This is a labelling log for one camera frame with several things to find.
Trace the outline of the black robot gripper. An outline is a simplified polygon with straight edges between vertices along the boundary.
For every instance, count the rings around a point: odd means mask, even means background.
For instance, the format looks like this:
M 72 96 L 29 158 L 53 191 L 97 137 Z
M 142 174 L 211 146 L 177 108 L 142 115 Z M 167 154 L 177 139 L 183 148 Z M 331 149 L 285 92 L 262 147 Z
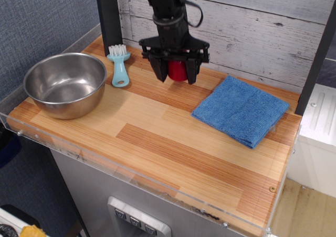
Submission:
M 189 84 L 196 82 L 201 62 L 209 62 L 209 43 L 194 38 L 186 23 L 170 26 L 158 25 L 158 36 L 139 41 L 143 58 L 149 59 L 151 67 L 161 82 L 168 75 L 166 60 L 185 61 Z

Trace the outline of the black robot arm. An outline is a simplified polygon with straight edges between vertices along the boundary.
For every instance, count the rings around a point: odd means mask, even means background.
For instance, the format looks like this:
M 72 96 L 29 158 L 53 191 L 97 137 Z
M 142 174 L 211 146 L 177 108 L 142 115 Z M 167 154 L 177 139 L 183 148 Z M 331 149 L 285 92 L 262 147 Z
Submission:
M 191 36 L 186 6 L 197 4 L 188 0 L 148 0 L 153 8 L 153 21 L 158 36 L 139 41 L 142 56 L 148 59 L 156 77 L 164 82 L 196 82 L 202 63 L 209 62 L 209 43 Z

